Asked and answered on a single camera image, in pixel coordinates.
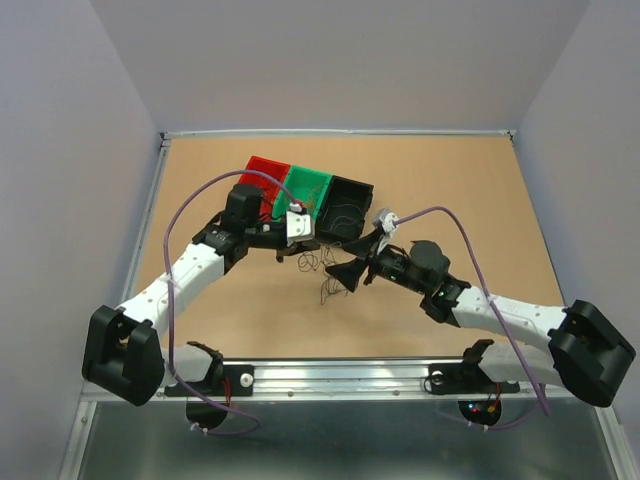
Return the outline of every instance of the green bin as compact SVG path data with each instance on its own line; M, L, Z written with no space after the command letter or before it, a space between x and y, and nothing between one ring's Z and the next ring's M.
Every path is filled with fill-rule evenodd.
M292 165L284 179L284 186L301 201L307 211L314 220L320 212L322 201L329 188L331 175L328 173L316 172L308 168L296 167ZM273 204L273 218L280 218L287 211L290 200L284 192L278 193L275 203Z

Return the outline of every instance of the gray floor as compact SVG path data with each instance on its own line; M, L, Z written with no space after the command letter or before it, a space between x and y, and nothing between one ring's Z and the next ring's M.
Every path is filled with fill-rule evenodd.
M504 404L509 420L532 401ZM103 403L81 478L615 478L593 409L575 399L552 407L551 418L484 433L444 416L452 401L247 403L265 426L213 438L189 431L181 402Z

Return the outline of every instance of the black bin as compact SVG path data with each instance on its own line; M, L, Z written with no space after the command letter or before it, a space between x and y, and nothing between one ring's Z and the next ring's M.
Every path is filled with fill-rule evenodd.
M342 245L359 238L372 198L373 185L334 175L316 218L316 238Z

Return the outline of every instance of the plastic bin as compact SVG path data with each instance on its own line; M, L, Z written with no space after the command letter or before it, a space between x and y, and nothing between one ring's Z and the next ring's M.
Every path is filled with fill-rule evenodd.
M373 185L334 176L316 219L316 238L345 244L360 238L373 199Z
M289 191L300 200L311 217L315 219L318 216L320 206L329 188L331 175L328 173L316 172L308 168L296 167L293 165L289 169L284 185ZM284 192L278 193L278 198L273 204L273 217L279 218L284 215L289 205L289 199Z
M281 183L284 183L290 168L291 165L287 163L274 162L273 160L267 160L266 158L255 156L249 159L249 163L247 163L247 166L245 167L247 170L258 170L259 172L271 175ZM241 175L238 183L256 185L257 187L260 187L264 192L264 198L266 200L266 202L262 202L260 215L272 213L273 204L275 203L278 192L280 191L278 187L266 178L258 175L252 175L250 173Z

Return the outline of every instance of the black wire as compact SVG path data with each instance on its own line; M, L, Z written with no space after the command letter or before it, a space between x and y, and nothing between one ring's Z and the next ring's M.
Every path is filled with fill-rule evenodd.
M298 257L298 270L303 273L316 271L320 266L320 260L313 252L304 252Z
M424 380L422 381L422 389L427 393L431 393L429 390L427 390L427 382L429 381L431 381L431 375L425 377Z
M264 203L266 203L267 205L269 205L271 207L271 213L263 213L262 215L260 215L260 221L261 222L264 222L264 221L267 221L267 220L271 220L272 222L277 222L282 217L284 217L286 215L286 213L284 213L282 215L274 217L273 216L273 203L271 203L269 200L267 200L264 195L262 197L260 197L260 198L262 199L262 201Z
M333 254L332 248L339 247L340 242L320 247L320 257L315 252L304 252L298 257L298 270L301 272L317 271L322 265L322 274L325 276L324 282L320 285L320 305L324 305L327 299L333 295L344 292L345 296L349 291L334 277L327 273L327 267L336 265L338 262Z
M340 220L341 218L344 218L347 220L347 222L342 221L342 222L338 222L338 220ZM347 217L346 215L340 215L339 217L336 217L335 220L333 221L333 223L331 224L331 226L329 227L329 232L335 232L335 229L338 227L358 227L358 222L357 220L354 220L351 217Z
M360 212L360 214L362 214L362 209L357 205L353 205L352 203L344 203L342 205L329 205L327 207L327 209L324 211L324 215L322 216L322 220L327 218L327 214L329 213L329 210L331 210L332 208L344 208L344 207L355 208L356 210L358 210L358 212Z
M391 245L391 244L387 245L387 247L389 248L389 250L395 250L396 252L400 252L402 255L405 256L405 258L407 258L408 260L411 260L411 257L409 256L409 254L404 248L398 247L397 245Z

